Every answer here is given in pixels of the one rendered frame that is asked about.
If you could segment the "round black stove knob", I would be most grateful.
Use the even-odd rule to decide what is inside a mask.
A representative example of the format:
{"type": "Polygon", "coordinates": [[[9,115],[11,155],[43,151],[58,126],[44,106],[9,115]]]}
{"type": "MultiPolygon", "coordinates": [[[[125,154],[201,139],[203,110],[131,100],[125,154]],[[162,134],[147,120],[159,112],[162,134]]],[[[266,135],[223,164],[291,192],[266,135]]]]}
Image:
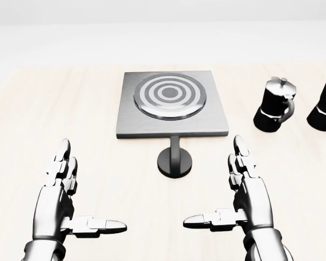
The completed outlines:
{"type": "Polygon", "coordinates": [[[192,158],[187,150],[180,147],[180,137],[170,137],[170,147],[160,152],[157,159],[159,171],[169,178],[186,176],[192,168],[192,158]]]}

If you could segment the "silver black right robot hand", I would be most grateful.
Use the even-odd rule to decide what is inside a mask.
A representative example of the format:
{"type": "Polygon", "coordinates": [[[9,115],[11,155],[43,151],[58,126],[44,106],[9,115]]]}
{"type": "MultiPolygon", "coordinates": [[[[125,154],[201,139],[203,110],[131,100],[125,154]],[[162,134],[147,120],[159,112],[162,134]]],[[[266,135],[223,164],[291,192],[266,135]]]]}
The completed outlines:
{"type": "Polygon", "coordinates": [[[255,173],[256,163],[240,135],[233,141],[234,153],[228,156],[229,185],[235,191],[234,209],[217,209],[183,221],[185,228],[231,231],[242,227],[245,233],[257,228],[273,227],[272,206],[264,180],[255,173]]]}

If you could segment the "flat grey stove plate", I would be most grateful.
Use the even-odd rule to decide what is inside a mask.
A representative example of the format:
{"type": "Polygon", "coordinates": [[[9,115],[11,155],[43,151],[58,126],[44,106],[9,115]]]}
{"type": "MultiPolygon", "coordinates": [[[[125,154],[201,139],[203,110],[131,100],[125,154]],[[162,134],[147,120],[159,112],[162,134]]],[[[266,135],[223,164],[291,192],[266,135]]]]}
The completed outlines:
{"type": "Polygon", "coordinates": [[[229,126],[211,71],[126,72],[116,136],[226,136],[229,126]]]}

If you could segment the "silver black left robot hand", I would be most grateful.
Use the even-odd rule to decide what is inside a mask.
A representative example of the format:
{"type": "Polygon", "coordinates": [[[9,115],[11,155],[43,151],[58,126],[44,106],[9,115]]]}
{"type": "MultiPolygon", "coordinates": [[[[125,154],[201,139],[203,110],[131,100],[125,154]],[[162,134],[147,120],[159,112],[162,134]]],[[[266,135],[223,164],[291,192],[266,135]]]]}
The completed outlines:
{"type": "Polygon", "coordinates": [[[117,234],[127,230],[120,221],[94,219],[91,215],[74,217],[72,196],[77,191],[78,163],[70,156],[71,144],[63,139],[46,174],[33,219],[33,239],[64,242],[67,235],[98,238],[101,234],[117,234]]]}

